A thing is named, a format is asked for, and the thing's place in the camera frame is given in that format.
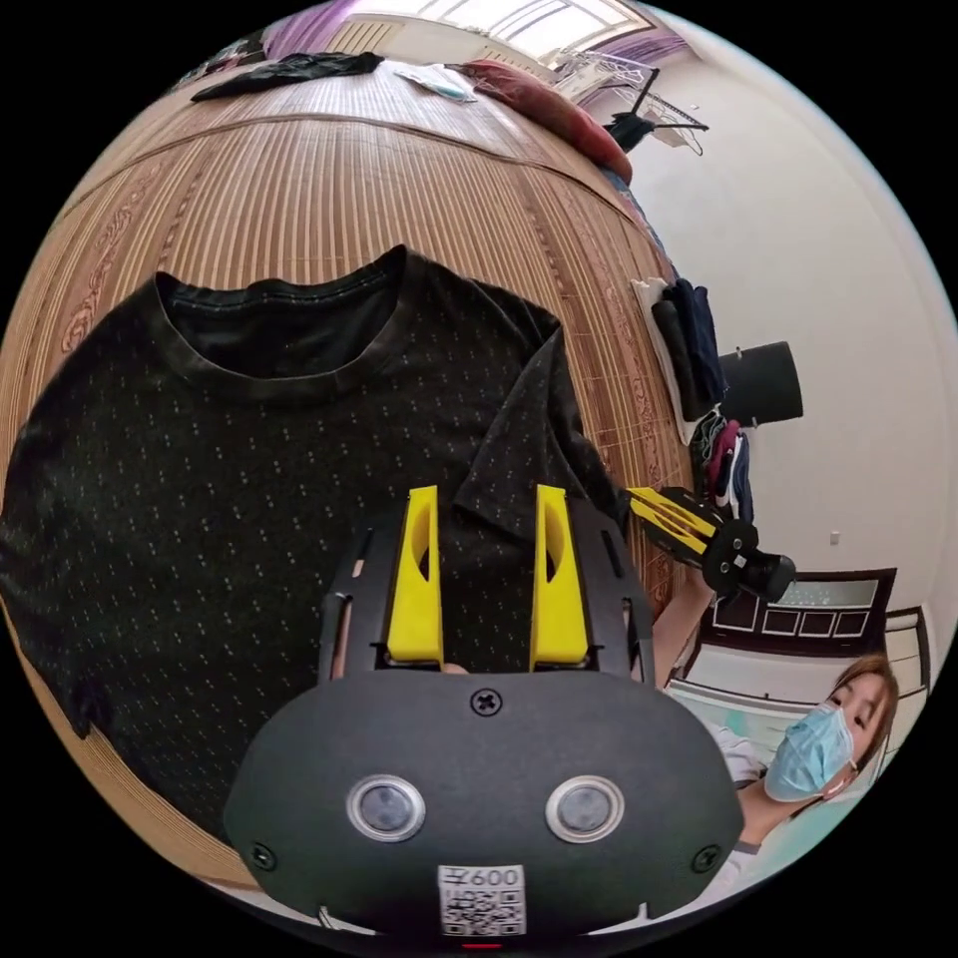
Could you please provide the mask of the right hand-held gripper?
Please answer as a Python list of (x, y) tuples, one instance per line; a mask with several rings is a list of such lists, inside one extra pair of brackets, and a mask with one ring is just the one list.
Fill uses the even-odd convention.
[(681, 487), (626, 490), (639, 527), (674, 561), (698, 570), (721, 597), (747, 592), (780, 599), (796, 581), (785, 555), (759, 547), (756, 528)]

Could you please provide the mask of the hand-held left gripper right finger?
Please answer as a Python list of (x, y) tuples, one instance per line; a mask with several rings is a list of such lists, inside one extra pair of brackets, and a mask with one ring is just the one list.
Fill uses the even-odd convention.
[(589, 636), (563, 489), (537, 486), (535, 532), (530, 665), (579, 667), (589, 653)]

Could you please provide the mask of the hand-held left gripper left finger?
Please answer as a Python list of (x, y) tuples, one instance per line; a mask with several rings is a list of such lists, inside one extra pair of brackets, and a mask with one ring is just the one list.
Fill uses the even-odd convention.
[(438, 488), (409, 492), (396, 563), (386, 650), (398, 665), (441, 665)]

